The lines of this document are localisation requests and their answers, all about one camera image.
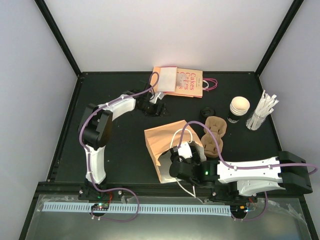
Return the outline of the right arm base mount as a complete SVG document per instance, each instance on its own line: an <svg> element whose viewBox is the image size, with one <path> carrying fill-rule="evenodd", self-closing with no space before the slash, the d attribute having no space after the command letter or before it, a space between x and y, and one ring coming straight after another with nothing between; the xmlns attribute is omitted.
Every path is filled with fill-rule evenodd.
<svg viewBox="0 0 320 240"><path fill-rule="evenodd" d="M256 196L240 195L236 183L216 185L215 188L211 190L211 195L208 199L212 202L225 203L228 205L245 205L250 201L253 201L254 203L258 202Z"/></svg>

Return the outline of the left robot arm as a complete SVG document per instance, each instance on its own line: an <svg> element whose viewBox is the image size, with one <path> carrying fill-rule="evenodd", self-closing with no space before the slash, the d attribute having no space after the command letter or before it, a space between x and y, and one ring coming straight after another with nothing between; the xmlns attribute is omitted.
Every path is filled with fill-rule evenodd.
<svg viewBox="0 0 320 240"><path fill-rule="evenodd" d="M95 199L103 199L108 192L103 184L107 177L104 156L113 121L133 110L140 110L151 117L165 116L168 112L162 102L164 96L163 92L126 91L110 102L87 105L78 126L78 139L86 155L85 184L90 187L89 193Z"/></svg>

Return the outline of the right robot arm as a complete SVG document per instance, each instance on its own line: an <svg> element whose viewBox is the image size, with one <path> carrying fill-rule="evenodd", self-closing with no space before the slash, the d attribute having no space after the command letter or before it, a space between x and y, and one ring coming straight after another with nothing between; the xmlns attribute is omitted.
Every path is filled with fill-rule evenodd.
<svg viewBox="0 0 320 240"><path fill-rule="evenodd" d="M169 175L193 187L211 189L218 201L238 202L261 192L284 190L294 195L313 192L309 164L301 157L280 151L277 156L256 161L201 161L194 150L183 156L170 149Z"/></svg>

